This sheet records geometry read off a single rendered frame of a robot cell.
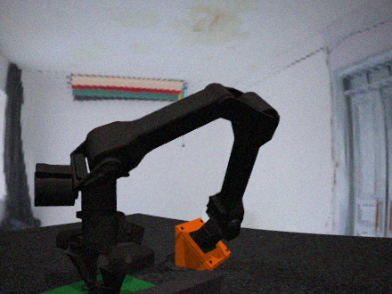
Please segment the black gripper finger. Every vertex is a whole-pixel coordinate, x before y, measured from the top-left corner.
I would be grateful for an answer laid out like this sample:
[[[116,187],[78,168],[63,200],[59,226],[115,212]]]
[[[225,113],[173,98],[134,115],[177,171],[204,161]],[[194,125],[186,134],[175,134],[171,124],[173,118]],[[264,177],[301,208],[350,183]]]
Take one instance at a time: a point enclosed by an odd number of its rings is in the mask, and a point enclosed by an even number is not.
[[[119,294],[122,287],[122,282],[124,281],[126,274],[121,274],[113,271],[110,265],[100,266],[99,269],[102,273],[104,286],[108,288],[113,288],[116,294]],[[108,294],[113,294],[112,290],[106,290]]]
[[[76,255],[72,252],[66,252],[66,254],[68,257],[70,257],[72,263],[74,263],[85,284],[87,284],[87,281],[89,280],[92,280],[94,282],[97,281],[96,263],[98,257],[101,255],[100,253],[92,251],[85,254],[83,253],[81,255]]]

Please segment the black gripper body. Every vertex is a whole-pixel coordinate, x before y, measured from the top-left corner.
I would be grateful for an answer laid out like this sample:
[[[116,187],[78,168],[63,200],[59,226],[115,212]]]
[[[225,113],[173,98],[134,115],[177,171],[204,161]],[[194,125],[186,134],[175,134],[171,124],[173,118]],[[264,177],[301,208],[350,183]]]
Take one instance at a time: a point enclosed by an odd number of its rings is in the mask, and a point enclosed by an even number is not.
[[[81,219],[82,228],[61,231],[56,236],[56,245],[62,250],[81,255],[97,252],[108,257],[109,265],[115,272],[133,274],[154,265],[154,251],[150,247],[132,243],[117,247],[117,220],[122,212],[117,206],[94,208],[81,206],[76,218]]]

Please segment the green circuit board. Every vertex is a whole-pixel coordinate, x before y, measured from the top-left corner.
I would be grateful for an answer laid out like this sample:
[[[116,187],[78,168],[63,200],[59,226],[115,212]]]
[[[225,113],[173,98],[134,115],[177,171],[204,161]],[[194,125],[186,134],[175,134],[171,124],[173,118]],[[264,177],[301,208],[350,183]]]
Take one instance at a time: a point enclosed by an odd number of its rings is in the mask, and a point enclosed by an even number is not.
[[[96,280],[99,281],[102,279],[102,275],[97,275]],[[42,292],[39,294],[88,294],[88,290],[81,290],[82,285],[85,285],[84,280],[81,282],[74,282],[69,285],[65,285],[64,287],[56,288],[55,290],[49,290],[47,292]],[[124,281],[122,282],[122,287],[120,289],[119,294],[128,294],[130,292],[143,290],[146,288],[150,288],[152,286],[156,286],[155,284],[131,277],[129,275],[125,276]]]

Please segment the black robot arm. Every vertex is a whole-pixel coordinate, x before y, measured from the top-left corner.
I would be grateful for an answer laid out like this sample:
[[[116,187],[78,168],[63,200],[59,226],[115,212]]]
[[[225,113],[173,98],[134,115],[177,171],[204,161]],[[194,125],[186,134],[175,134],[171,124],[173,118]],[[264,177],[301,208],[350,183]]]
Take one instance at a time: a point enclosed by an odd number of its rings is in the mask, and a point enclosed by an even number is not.
[[[70,165],[36,164],[34,207],[117,206],[117,179],[129,177],[145,155],[218,118],[232,122],[234,142],[221,192],[209,196],[209,220],[190,232],[204,254],[240,235],[243,195],[260,147],[280,123],[277,110],[254,92],[210,83],[203,90],[134,121],[115,121],[90,131],[70,154]],[[86,159],[90,172],[87,172]]]

